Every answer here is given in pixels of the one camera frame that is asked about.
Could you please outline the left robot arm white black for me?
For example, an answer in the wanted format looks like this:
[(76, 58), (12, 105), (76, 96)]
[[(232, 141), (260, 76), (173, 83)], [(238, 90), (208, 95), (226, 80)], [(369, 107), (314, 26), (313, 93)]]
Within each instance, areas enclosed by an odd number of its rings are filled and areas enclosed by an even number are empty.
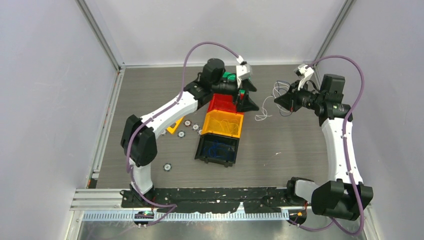
[(141, 117), (133, 114), (127, 118), (120, 144), (127, 157), (126, 168), (136, 203), (148, 207), (153, 202), (151, 163), (158, 154), (157, 139), (161, 133), (208, 104), (214, 94), (232, 96), (238, 112), (257, 111), (258, 106), (249, 97), (250, 92), (257, 91), (251, 76), (252, 68), (244, 60), (234, 73), (226, 74), (225, 63), (211, 58), (197, 78), (183, 86), (168, 103)]

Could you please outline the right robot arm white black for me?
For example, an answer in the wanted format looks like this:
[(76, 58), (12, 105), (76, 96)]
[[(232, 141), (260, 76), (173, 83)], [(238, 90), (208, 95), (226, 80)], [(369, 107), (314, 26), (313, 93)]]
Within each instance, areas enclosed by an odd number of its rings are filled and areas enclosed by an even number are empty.
[(345, 120), (351, 106), (342, 102), (345, 78), (325, 74), (320, 88), (311, 91), (300, 81), (293, 82), (275, 103), (291, 113), (304, 107), (318, 117), (328, 159), (328, 180), (292, 177), (285, 198), (291, 205), (309, 203), (315, 215), (355, 221), (374, 197), (372, 187), (364, 185), (358, 171), (352, 143), (353, 117)]

